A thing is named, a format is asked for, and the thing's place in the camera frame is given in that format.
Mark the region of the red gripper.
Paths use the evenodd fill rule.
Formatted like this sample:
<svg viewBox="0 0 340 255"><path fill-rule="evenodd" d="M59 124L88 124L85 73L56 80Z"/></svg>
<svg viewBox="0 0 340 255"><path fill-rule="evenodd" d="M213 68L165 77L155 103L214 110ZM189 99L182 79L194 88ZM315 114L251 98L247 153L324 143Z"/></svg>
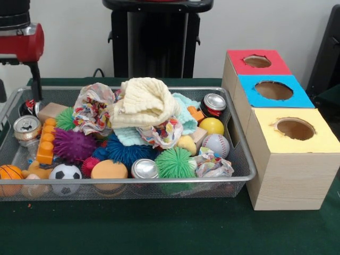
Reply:
<svg viewBox="0 0 340 255"><path fill-rule="evenodd" d="M38 61L44 52L45 37L40 23L25 28L1 31L1 63L18 65L29 62L32 74L31 90L35 101L42 101ZM7 101L4 82L0 79L0 103Z"/></svg>

